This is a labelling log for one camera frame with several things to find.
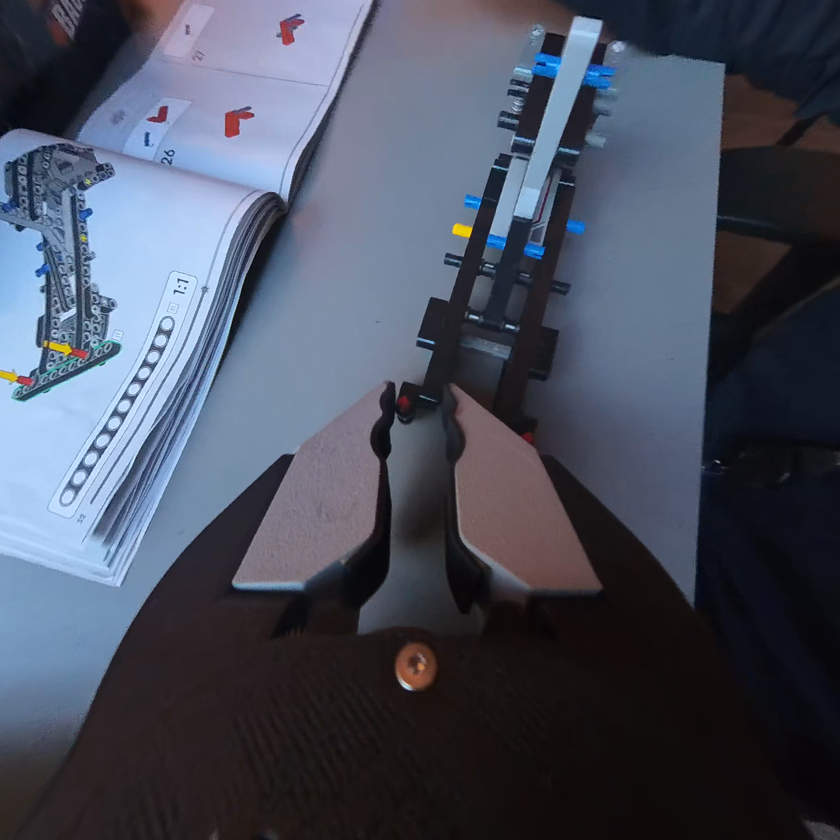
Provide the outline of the black lego chassis model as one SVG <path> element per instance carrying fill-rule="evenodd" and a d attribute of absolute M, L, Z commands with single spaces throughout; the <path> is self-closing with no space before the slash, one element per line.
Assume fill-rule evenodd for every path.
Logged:
<path fill-rule="evenodd" d="M 602 31 L 600 19 L 583 16 L 567 35 L 532 27 L 497 121 L 511 133 L 510 148 L 494 161 L 483 193 L 465 196 L 473 223 L 453 226 L 465 248 L 445 255 L 457 270 L 448 299 L 427 304 L 416 344 L 431 356 L 423 381 L 400 388 L 401 423 L 440 406 L 460 352 L 473 350 L 500 362 L 490 412 L 533 442 L 538 423 L 524 410 L 526 391 L 548 380 L 559 337 L 543 320 L 550 297 L 570 288 L 555 279 L 564 240 L 585 232 L 572 218 L 575 168 L 584 149 L 603 147 L 593 127 L 615 92 Z"/>

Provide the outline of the black lego set box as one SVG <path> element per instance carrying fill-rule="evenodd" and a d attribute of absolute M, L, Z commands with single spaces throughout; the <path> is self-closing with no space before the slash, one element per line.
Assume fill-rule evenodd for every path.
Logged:
<path fill-rule="evenodd" d="M 156 39 L 177 1 L 2 1 L 1 133 L 63 134 L 124 43 Z"/>

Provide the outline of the lego instruction booklet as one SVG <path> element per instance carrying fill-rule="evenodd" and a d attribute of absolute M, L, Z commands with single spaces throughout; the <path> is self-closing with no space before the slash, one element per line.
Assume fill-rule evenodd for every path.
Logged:
<path fill-rule="evenodd" d="M 181 2 L 1 142 L 2 556 L 120 585 L 375 2 Z"/>

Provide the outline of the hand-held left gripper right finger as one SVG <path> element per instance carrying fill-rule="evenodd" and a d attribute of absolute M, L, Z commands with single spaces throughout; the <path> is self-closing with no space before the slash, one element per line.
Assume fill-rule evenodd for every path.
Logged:
<path fill-rule="evenodd" d="M 458 610 L 591 597 L 602 582 L 537 450 L 456 385 L 441 403 L 446 574 Z"/>

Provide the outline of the dark chair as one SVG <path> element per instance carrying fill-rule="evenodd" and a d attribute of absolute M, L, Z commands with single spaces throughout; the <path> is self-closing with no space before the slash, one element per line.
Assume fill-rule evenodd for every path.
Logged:
<path fill-rule="evenodd" d="M 731 313 L 751 339 L 838 281 L 839 156 L 768 145 L 725 150 L 717 230 L 789 250 Z"/>

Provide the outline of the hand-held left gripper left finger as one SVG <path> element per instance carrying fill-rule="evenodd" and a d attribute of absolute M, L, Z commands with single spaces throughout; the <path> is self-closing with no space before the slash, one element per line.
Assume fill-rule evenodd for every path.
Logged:
<path fill-rule="evenodd" d="M 292 457 L 232 580 L 279 595 L 276 634 L 357 634 L 390 568 L 395 384 L 384 381 Z"/>

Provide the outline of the person's dark clothed body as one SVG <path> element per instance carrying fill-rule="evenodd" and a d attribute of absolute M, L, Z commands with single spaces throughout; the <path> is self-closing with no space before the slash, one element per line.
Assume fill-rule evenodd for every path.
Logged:
<path fill-rule="evenodd" d="M 704 460 L 758 441 L 838 447 L 838 295 L 783 316 L 710 390 Z M 784 782 L 838 824 L 839 472 L 770 489 L 703 473 L 696 606 Z"/>

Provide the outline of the black belt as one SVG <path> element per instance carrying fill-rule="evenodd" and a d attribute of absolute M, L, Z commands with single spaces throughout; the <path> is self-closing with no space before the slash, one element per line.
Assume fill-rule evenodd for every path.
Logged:
<path fill-rule="evenodd" d="M 793 480 L 837 475 L 839 450 L 821 444 L 741 443 L 728 454 L 705 459 L 702 471 L 753 489 L 770 489 Z"/>

